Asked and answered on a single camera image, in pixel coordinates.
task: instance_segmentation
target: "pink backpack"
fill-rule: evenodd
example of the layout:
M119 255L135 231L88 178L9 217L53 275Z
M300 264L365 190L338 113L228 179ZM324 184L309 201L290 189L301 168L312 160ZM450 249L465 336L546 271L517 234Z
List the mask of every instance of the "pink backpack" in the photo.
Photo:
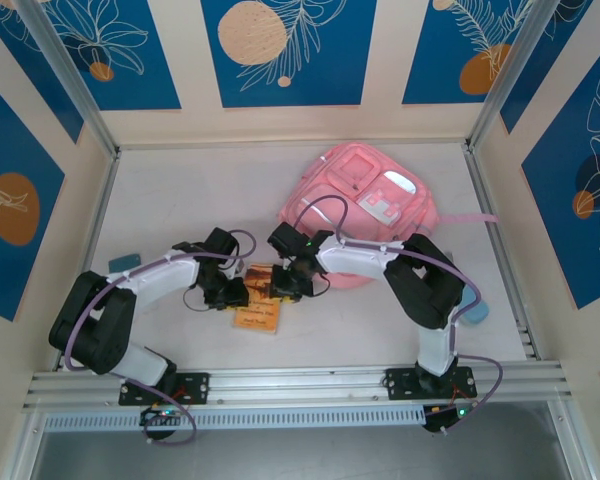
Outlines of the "pink backpack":
M431 235L440 217L427 186L382 152L364 143L338 145L316 160L304 173L278 218L293 225L311 201L339 195L349 205L342 234L358 240L407 240L413 233ZM309 209L297 229L311 236L334 230L343 205L326 199ZM492 215L456 215L443 221L495 221ZM357 275L329 275L331 285L352 288L371 281Z

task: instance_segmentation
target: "white table surface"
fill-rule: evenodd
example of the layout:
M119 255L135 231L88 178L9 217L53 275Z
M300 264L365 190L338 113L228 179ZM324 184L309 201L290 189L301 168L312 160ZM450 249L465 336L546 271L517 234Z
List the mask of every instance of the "white table surface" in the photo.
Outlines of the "white table surface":
M278 261L266 243L277 226L276 214L304 169L331 146L123 152L92 269L107 274L110 259L130 253L139 253L146 263L178 242L203 241L214 226L252 232L259 242L252 261ZM429 186L441 214L480 211L459 144L376 147ZM440 225L433 241L453 253L454 263L478 285L491 310L481 325L459 328L459 352L524 360L485 226ZM248 240L242 245L249 248ZM202 301L194 292L187 298ZM234 315L192 312L182 292L175 292L136 312L131 335L185 369L387 365L413 363L417 357L415 324L382 282L284 304L276 334L235 328Z

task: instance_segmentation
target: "black mounting plate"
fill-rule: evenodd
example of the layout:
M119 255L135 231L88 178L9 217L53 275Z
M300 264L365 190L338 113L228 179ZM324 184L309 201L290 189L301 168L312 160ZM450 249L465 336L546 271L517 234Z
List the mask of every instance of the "black mounting plate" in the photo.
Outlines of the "black mounting plate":
M178 403L182 405L206 405L209 393L209 374L176 373L174 394L181 389L184 389L186 393L177 396L175 400ZM131 383L125 382L120 387L118 405L125 407L149 406L155 402L164 403L164 400Z
M478 396L470 367L455 367L448 375L440 377L440 385L434 393L421 386L416 367L389 368L382 383L387 388L389 400L451 399L454 386L469 398Z

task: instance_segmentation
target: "backpack strap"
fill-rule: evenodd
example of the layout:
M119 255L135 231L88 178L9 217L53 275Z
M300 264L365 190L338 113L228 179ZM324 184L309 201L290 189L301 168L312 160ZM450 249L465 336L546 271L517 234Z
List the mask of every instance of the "backpack strap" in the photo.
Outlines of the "backpack strap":
M440 215L440 223L498 223L498 217L490 213L461 213L459 215Z

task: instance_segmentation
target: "ventilation grille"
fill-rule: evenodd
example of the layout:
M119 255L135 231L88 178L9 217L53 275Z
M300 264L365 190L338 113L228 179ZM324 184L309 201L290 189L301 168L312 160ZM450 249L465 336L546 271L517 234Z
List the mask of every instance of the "ventilation grille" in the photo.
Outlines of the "ventilation grille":
M240 410L195 410L191 412L199 430L251 428L365 427L424 425L422 406L378 408L285 408ZM47 418L45 432L138 431L138 412L57 413ZM191 428L186 418L169 419L152 430Z

